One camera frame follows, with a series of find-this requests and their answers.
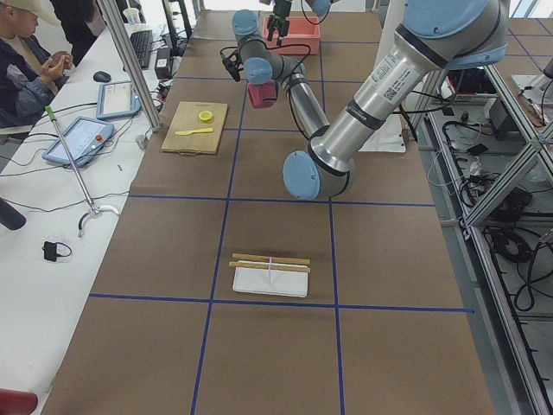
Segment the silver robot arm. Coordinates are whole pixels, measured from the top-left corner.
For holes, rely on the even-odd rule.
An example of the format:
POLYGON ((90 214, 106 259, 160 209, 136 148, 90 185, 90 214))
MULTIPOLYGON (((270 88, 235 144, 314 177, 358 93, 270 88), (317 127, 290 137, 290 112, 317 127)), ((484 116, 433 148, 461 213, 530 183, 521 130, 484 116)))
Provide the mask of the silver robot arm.
MULTIPOLYGON (((292 0, 259 0, 261 4, 272 7, 269 19, 278 23, 284 23, 290 16, 292 0)), ((305 3, 318 16, 323 17, 330 11, 333 1, 331 0, 306 0, 305 3)))
POLYGON ((308 144, 283 164, 288 192, 303 201, 327 199, 353 184, 353 157, 428 73, 494 64, 506 50, 507 1, 407 1, 394 42, 353 98, 329 122, 305 80, 302 64, 271 52, 257 14, 232 17, 239 63, 251 85, 275 81, 304 129, 308 144))

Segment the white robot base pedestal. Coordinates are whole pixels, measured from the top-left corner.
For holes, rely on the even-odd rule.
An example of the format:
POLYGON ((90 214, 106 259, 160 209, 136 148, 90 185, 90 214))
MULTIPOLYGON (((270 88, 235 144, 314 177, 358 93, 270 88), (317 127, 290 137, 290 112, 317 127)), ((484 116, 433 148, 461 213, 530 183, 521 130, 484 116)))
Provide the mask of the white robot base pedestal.
MULTIPOLYGON (((373 8, 378 3, 378 18, 382 26, 377 57, 374 68, 385 58, 394 43, 394 32, 399 23, 404 19, 404 1, 375 1, 373 8)), ((402 135, 402 121, 399 115, 390 115, 385 124, 365 142, 359 151, 361 152, 405 152, 404 138, 402 135)))

